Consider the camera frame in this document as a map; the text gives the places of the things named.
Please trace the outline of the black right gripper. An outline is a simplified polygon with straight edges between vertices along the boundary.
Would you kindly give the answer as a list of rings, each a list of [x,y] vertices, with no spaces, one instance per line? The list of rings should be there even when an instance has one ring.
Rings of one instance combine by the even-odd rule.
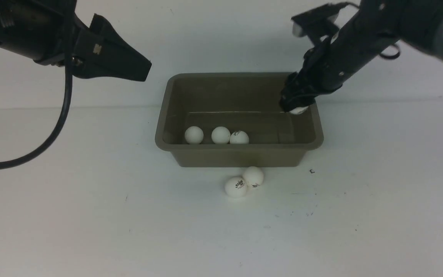
[[[281,90],[279,105],[283,112],[309,107],[316,96],[333,93],[343,86],[345,73],[335,68],[334,58],[344,45],[343,37],[326,37],[305,53],[301,70],[290,74]]]

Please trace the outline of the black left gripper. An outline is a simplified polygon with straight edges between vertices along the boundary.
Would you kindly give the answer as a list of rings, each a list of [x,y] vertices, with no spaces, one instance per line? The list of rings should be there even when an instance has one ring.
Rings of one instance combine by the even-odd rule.
[[[75,60],[73,75],[81,79],[144,82],[152,67],[101,15],[94,14],[86,26],[74,11],[33,12],[33,61],[62,67],[66,55]]]

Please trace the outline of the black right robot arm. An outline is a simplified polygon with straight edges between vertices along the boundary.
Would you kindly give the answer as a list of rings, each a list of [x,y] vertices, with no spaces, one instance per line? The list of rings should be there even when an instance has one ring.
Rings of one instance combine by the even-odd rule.
[[[362,0],[357,12],[338,27],[341,9],[350,2],[328,3],[292,17],[293,35],[309,37],[313,48],[301,70],[291,73],[281,92],[284,112],[300,114],[315,98],[334,93],[376,57],[399,58],[383,51],[403,41],[443,61],[443,0]]]

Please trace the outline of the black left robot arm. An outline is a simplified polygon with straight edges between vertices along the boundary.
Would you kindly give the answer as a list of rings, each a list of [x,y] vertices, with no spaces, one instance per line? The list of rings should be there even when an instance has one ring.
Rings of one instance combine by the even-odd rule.
[[[99,14],[90,25],[75,13],[75,0],[0,0],[0,48],[39,65],[65,65],[70,42],[72,74],[144,82],[152,63]]]

